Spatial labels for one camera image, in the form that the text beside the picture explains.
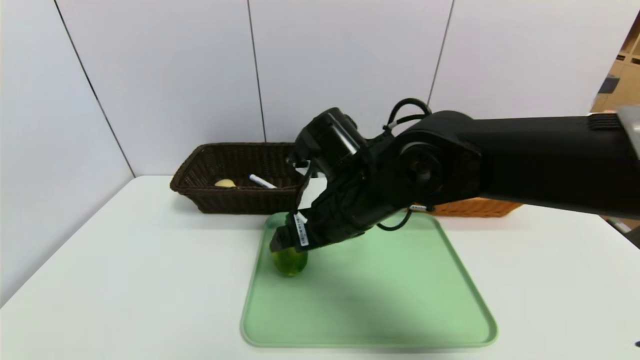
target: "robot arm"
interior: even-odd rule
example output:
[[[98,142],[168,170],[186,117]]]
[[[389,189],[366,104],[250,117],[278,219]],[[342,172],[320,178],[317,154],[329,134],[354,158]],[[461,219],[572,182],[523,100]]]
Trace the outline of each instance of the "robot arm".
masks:
[[[290,155],[324,173],[327,189],[311,208],[288,214],[271,250],[312,250],[358,236],[414,202],[477,196],[640,217],[639,121],[637,108],[491,120],[441,111],[397,137],[387,128],[366,140],[329,109],[302,130]]]

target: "white table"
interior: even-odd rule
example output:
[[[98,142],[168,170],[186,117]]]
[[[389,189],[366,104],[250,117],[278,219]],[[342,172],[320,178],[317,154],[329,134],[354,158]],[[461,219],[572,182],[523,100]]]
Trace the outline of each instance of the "white table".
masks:
[[[439,219],[498,323],[493,345],[254,348],[239,322],[266,217],[203,215],[169,181],[131,181],[7,302],[3,360],[640,359],[640,251],[598,216],[535,206]]]

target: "label sticker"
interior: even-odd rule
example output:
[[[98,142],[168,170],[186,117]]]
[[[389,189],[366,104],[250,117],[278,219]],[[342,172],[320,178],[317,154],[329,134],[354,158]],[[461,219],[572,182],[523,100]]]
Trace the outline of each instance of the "label sticker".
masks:
[[[296,222],[296,229],[298,230],[300,245],[308,246],[309,239],[307,238],[307,230],[305,229],[305,222],[307,222],[307,219],[301,213],[296,213],[293,215],[293,220]]]

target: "shelf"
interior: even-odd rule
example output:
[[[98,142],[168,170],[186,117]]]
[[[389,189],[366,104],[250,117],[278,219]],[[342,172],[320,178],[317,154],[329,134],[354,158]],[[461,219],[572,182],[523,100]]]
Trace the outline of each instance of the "shelf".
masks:
[[[629,34],[627,35],[620,52],[633,52],[636,55],[640,55],[640,47],[636,46],[638,36],[640,36],[640,13],[636,17],[636,21],[634,21],[634,25],[631,27],[631,30],[629,30]]]

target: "wicker basket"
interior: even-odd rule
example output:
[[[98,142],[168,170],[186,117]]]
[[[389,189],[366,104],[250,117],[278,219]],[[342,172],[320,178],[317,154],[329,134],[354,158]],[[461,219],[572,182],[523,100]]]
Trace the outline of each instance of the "wicker basket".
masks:
[[[298,208],[304,176],[285,162],[293,143],[210,143],[191,153],[171,180],[171,190],[191,199],[203,213],[273,214]],[[249,180],[255,174],[274,184]],[[235,188],[214,184],[231,179]]]
[[[522,204],[475,197],[436,206],[431,215],[437,217],[503,217]]]

